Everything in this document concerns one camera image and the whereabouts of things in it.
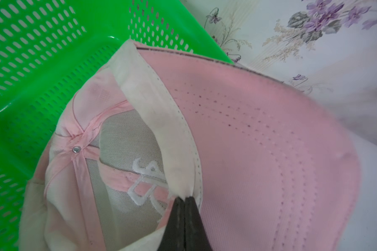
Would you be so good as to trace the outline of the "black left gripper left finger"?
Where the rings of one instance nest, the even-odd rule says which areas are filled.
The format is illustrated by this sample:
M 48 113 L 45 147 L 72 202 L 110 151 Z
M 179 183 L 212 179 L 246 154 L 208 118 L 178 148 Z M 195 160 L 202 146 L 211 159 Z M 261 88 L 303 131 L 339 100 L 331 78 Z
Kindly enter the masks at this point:
M 174 200 L 158 251 L 185 251 L 185 203 Z

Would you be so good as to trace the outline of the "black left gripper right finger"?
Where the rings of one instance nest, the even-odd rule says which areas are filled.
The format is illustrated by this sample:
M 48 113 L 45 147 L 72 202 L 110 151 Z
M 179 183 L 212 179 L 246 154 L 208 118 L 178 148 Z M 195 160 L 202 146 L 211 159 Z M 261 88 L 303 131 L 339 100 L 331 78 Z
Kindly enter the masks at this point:
M 185 203 L 184 240 L 186 251 L 212 251 L 206 235 L 203 222 L 193 197 L 188 197 Z

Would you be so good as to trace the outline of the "pink baseball cap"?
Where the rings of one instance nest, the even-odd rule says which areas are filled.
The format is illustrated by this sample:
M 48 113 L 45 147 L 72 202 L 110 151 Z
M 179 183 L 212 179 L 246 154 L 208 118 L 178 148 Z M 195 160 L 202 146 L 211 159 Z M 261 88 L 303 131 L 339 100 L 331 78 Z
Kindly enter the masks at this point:
M 299 91 L 127 41 L 63 111 L 18 248 L 157 251 L 193 197 L 213 251 L 334 251 L 359 186 L 344 128 Z

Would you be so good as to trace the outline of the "green plastic basket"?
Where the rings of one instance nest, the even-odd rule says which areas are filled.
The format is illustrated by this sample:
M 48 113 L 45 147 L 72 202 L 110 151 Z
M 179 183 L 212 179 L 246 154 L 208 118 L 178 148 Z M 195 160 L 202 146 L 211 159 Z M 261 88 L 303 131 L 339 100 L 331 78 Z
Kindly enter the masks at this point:
M 230 62 L 180 1 L 0 1 L 0 251 L 68 101 L 128 39 Z

